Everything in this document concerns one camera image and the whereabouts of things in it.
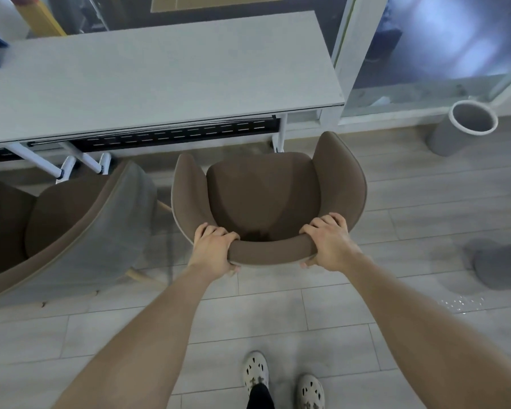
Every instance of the white desk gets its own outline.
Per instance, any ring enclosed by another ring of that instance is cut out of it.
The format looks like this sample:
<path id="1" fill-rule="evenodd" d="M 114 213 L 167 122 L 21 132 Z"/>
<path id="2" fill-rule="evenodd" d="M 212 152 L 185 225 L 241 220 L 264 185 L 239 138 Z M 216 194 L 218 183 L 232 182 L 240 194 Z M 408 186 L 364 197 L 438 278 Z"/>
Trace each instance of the white desk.
<path id="1" fill-rule="evenodd" d="M 313 12 L 50 37 L 6 50 L 0 146 L 342 106 Z"/>

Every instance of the pant leg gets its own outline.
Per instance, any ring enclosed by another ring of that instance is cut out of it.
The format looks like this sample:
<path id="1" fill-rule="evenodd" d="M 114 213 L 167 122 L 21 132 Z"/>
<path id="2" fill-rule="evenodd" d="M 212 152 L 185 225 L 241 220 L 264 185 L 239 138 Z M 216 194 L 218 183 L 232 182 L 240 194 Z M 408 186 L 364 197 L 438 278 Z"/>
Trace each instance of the pant leg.
<path id="1" fill-rule="evenodd" d="M 252 388 L 246 409 L 275 409 L 275 404 L 267 386 L 259 383 Z"/>

